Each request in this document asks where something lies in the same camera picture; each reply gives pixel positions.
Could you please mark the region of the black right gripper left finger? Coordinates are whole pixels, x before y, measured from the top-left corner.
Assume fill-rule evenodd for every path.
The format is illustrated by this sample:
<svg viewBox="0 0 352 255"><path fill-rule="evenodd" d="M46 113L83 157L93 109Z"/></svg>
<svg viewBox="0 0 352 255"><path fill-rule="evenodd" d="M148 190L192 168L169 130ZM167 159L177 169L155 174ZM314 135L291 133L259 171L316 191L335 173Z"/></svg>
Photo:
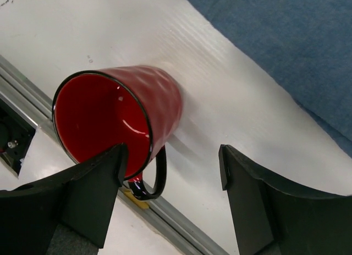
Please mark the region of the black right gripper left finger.
<svg viewBox="0 0 352 255"><path fill-rule="evenodd" d="M127 168L125 144L1 191L1 254L97 254Z"/></svg>

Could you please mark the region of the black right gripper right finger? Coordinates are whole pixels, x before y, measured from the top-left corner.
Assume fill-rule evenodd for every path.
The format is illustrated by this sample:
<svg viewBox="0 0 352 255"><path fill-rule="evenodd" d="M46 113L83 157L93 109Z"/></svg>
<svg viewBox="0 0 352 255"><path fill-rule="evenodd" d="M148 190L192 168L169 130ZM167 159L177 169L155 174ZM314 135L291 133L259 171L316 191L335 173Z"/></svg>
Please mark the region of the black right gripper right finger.
<svg viewBox="0 0 352 255"><path fill-rule="evenodd" d="M240 254L351 254L351 197L293 182L230 145L218 156Z"/></svg>

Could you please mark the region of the blue cloth napkin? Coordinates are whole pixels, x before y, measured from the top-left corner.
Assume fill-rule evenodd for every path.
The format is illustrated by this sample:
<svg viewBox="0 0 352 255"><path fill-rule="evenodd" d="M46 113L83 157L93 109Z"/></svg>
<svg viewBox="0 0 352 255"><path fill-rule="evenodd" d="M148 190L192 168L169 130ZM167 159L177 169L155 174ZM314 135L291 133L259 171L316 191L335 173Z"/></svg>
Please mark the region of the blue cloth napkin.
<svg viewBox="0 0 352 255"><path fill-rule="evenodd" d="M187 0L351 153L351 0Z"/></svg>

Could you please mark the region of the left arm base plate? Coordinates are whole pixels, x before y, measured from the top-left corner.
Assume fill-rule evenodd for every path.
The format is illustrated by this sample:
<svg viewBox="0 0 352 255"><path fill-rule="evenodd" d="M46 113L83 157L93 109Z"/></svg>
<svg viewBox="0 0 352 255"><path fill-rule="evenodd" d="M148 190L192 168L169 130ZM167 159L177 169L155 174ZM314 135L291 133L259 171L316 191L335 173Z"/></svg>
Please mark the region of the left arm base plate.
<svg viewBox="0 0 352 255"><path fill-rule="evenodd" d="M16 176L34 134L35 129L1 100L1 162Z"/></svg>

